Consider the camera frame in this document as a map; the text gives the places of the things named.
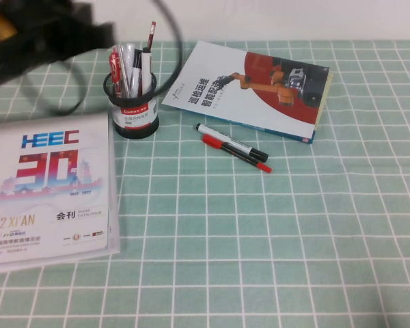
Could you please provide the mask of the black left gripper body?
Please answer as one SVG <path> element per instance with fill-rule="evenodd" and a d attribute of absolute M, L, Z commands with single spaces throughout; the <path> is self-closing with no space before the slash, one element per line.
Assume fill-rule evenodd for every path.
<path fill-rule="evenodd" d="M 39 66 L 115 44 L 86 1 L 0 1 L 0 85 Z"/>

